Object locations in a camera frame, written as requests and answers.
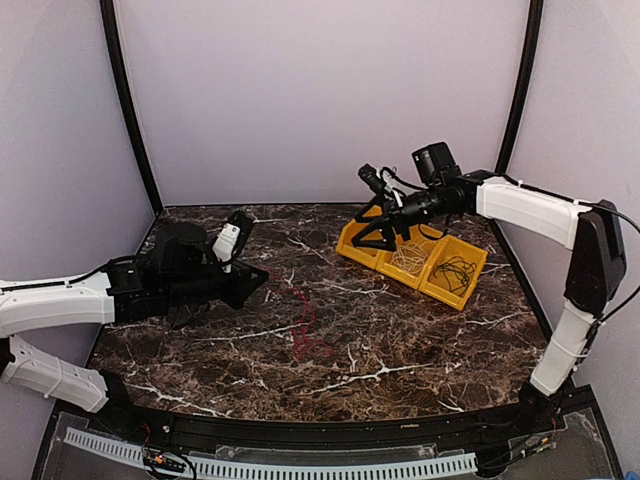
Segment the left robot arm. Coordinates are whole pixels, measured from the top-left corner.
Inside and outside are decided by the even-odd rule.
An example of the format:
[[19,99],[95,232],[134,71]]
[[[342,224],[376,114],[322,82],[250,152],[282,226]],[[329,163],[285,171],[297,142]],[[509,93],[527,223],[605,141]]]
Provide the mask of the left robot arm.
[[120,436],[141,427],[116,374],[73,365],[43,352],[20,333],[73,324],[108,325],[162,316],[173,308],[220,300],[243,307],[268,272],[239,260],[252,230],[245,217],[228,220],[214,240],[191,223],[166,225],[145,253],[112,259],[77,276],[1,284],[1,380],[101,411]]

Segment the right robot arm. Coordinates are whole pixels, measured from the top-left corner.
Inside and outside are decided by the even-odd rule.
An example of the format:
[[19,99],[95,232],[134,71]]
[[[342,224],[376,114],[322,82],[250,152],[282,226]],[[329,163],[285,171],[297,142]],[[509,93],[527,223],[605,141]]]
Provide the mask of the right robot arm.
[[617,312],[607,306],[627,271],[620,226],[626,217],[606,200],[572,199],[487,170],[463,173],[444,142],[413,152],[412,159],[422,184],[409,194],[389,168],[359,169],[381,212],[362,209],[356,215],[362,228],[352,238],[354,246],[393,252],[396,238],[407,238],[411,227],[469,214],[538,234],[571,253],[560,319],[510,413],[511,426],[530,434],[560,406],[566,382]]

